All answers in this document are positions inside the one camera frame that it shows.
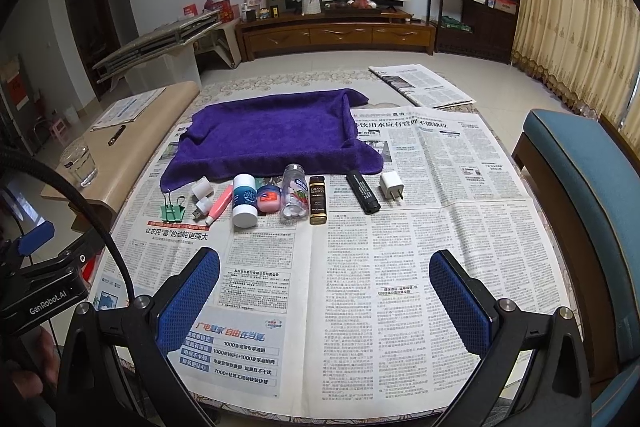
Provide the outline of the person's left hand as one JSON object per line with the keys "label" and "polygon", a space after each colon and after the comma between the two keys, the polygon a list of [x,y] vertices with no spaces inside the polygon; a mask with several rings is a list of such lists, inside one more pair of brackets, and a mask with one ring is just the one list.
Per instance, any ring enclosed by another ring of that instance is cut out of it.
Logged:
{"label": "person's left hand", "polygon": [[45,390],[58,390],[60,357],[58,346],[47,329],[38,326],[27,338],[28,364],[11,371],[14,386],[25,400],[35,399]]}

